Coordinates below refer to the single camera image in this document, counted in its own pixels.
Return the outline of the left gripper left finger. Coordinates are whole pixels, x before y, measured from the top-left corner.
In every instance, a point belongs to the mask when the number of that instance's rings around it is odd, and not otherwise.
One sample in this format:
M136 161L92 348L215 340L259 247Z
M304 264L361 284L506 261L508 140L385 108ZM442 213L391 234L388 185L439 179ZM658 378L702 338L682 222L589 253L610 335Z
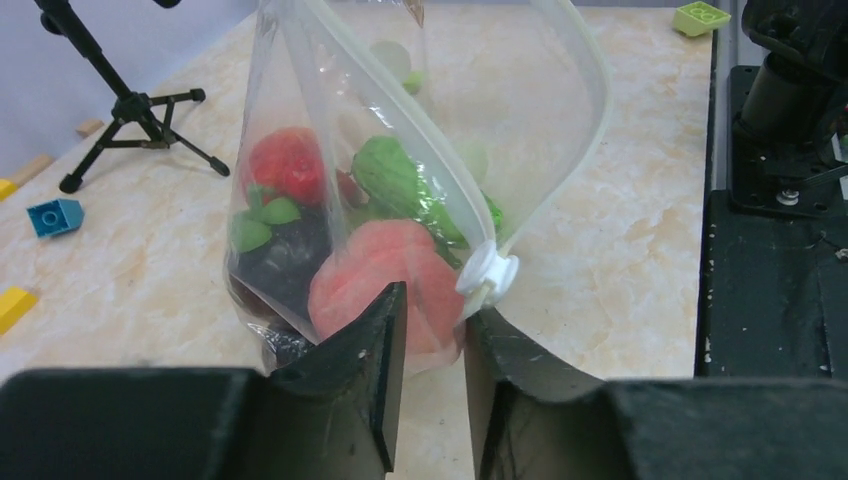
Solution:
M5 479L382 479L394 469L407 289L270 375L51 368L1 388Z

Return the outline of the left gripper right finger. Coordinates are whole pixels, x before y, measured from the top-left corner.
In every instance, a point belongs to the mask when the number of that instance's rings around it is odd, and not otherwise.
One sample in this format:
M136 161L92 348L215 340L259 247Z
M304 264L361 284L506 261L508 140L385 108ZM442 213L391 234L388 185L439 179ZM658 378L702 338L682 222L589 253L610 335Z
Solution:
M847 386L819 379L604 381L487 309L467 323L479 479L843 479Z

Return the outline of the dark purple toy mangosteen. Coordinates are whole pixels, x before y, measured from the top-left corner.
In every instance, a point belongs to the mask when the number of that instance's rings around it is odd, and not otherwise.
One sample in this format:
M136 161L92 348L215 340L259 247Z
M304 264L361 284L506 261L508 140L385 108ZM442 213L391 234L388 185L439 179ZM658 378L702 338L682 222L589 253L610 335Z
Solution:
M234 229L228 269L245 307L257 316L282 307L307 320L310 283L331 251L323 209L255 186Z

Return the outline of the green toy pepper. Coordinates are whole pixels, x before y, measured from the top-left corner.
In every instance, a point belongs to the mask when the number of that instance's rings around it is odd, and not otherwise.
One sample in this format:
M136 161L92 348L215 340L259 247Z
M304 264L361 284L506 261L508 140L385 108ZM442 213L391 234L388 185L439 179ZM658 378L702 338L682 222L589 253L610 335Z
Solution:
M368 137L353 154L350 174L378 216L413 220L441 245L470 248L467 236L448 212L450 202L464 200L466 195L452 193L447 182L410 155L397 137Z

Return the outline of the clear dotted zip top bag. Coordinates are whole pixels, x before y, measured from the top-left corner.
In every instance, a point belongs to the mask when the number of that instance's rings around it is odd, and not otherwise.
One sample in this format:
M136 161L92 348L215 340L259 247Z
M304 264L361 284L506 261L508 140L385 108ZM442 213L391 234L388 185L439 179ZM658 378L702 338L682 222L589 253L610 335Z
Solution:
M407 291L405 368L447 366L610 115L569 1L263 1L225 276L268 370Z

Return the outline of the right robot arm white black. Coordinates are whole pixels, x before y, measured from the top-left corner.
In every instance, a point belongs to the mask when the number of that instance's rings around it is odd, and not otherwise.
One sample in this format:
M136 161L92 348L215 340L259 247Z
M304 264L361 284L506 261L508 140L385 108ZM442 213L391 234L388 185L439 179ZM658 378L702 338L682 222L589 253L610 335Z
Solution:
M847 105L846 2L749 1L741 30L767 54L730 74L731 205L775 218L845 215L847 165L832 140Z

